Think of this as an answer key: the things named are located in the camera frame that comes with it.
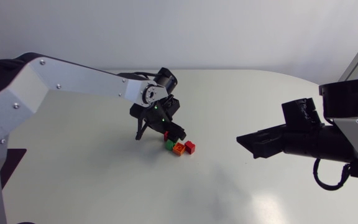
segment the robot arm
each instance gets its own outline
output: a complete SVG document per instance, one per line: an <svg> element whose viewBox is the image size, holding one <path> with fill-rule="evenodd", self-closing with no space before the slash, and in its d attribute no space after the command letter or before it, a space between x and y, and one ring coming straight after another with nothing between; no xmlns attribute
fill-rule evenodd
<svg viewBox="0 0 358 224"><path fill-rule="evenodd" d="M177 79L166 68L158 74L115 75L35 53L0 60L0 170L6 161L9 133L36 113L50 90L125 98L134 103L130 114L138 119L137 140L147 127L169 131L173 141L183 140L185 130L172 122L180 107L171 94L176 85ZM0 184L0 223L6 223L1 190Z"/></svg>
<svg viewBox="0 0 358 224"><path fill-rule="evenodd" d="M254 158L268 158L279 152L316 158L313 175L326 190L341 188L349 176L358 177L358 80L321 85L324 125L313 99L282 104L285 124L237 137L237 142L253 153ZM341 181L330 186L317 174L321 159L347 163Z"/></svg>

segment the white wall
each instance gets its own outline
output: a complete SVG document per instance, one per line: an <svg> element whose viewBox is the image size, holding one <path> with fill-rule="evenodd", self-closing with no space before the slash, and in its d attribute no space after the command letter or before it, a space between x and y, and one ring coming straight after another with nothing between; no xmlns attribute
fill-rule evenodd
<svg viewBox="0 0 358 224"><path fill-rule="evenodd" d="M0 0L0 58L102 69L254 68L336 81L358 51L358 0Z"/></svg>

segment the tabletop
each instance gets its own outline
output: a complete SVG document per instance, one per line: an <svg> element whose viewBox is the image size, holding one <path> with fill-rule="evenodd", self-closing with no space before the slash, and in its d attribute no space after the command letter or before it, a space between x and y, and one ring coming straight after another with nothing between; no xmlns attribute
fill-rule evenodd
<svg viewBox="0 0 358 224"><path fill-rule="evenodd" d="M257 70L172 70L194 154L178 157L163 135L135 140L132 103L54 91L11 133L27 154L3 190L8 223L358 223L358 179L321 189L313 158L253 159L236 137L284 123L281 104L313 97L318 85ZM322 161L336 184L343 164Z"/></svg>

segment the small cube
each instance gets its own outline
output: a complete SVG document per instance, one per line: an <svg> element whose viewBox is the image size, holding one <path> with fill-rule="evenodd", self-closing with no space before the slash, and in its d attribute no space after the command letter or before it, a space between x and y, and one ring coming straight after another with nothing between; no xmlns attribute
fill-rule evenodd
<svg viewBox="0 0 358 224"><path fill-rule="evenodd" d="M173 142L169 139L165 142L165 148L169 151L172 151L174 145L175 145L175 142Z"/></svg>
<svg viewBox="0 0 358 224"><path fill-rule="evenodd" d="M167 141L167 140L168 140L168 131L166 131L164 134L164 141Z"/></svg>
<svg viewBox="0 0 358 224"><path fill-rule="evenodd" d="M191 141L187 141L185 143L185 147L186 147L186 152L188 152L190 155L194 153L194 151L196 150L196 145L193 144Z"/></svg>
<svg viewBox="0 0 358 224"><path fill-rule="evenodd" d="M178 156L181 156L184 152L185 152L185 146L181 143L177 143L174 147L173 147L173 153L175 153Z"/></svg>

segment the green block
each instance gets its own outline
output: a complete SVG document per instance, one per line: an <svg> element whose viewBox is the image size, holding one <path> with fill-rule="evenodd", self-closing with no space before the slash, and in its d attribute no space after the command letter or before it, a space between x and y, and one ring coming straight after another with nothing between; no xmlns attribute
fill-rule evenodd
<svg viewBox="0 0 358 224"><path fill-rule="evenodd" d="M173 147L175 146L175 142L173 142L173 141L171 141L171 140L167 140L166 142L165 142L165 148L167 149L167 150L169 150L169 151L172 151L172 149L173 149Z"/></svg>

